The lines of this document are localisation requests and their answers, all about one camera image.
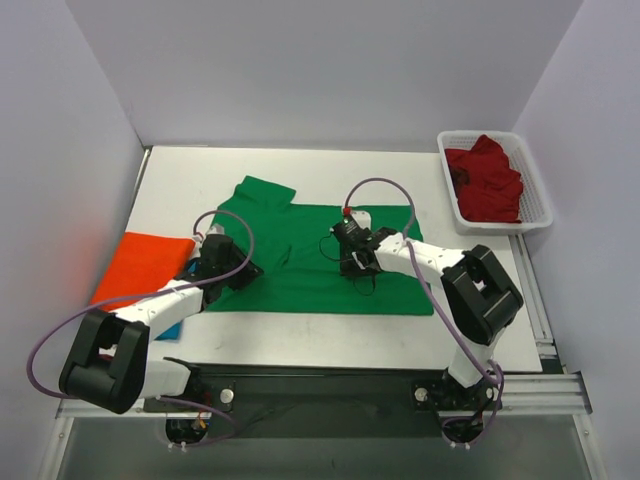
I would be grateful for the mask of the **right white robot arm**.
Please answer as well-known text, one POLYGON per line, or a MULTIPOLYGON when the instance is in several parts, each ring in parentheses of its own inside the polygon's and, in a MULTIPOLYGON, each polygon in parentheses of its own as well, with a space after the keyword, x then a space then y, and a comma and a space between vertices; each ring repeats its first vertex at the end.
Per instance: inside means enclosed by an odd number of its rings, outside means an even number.
POLYGON ((448 404, 465 408, 489 378, 493 352, 524 299, 491 249, 449 249, 383 227, 370 229, 369 215, 346 215, 330 229, 340 248, 341 274, 402 274, 419 281, 457 343, 443 383, 448 404))

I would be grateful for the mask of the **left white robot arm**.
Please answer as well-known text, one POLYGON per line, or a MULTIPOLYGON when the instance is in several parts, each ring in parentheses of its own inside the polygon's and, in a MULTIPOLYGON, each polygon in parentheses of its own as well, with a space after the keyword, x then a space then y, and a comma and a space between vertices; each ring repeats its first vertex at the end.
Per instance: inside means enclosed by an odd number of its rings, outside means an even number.
POLYGON ((150 344, 203 312, 226 290, 263 275, 233 239, 201 241, 128 233, 82 316, 59 377, 62 393, 122 414, 140 398, 166 396, 182 412, 195 409, 202 387, 195 367, 151 360, 150 344))

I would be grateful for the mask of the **green t-shirt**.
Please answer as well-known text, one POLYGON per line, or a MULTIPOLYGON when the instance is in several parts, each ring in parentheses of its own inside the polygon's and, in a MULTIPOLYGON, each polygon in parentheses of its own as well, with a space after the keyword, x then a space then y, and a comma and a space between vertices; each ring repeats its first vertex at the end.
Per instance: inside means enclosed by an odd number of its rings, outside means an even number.
POLYGON ((219 205, 214 223, 241 249, 255 238, 252 261, 263 275, 246 288, 226 289, 210 305, 217 312, 329 313, 430 316, 434 309, 417 280, 383 273, 352 281, 336 262, 329 230, 337 205, 297 204, 295 190, 247 176, 219 205))

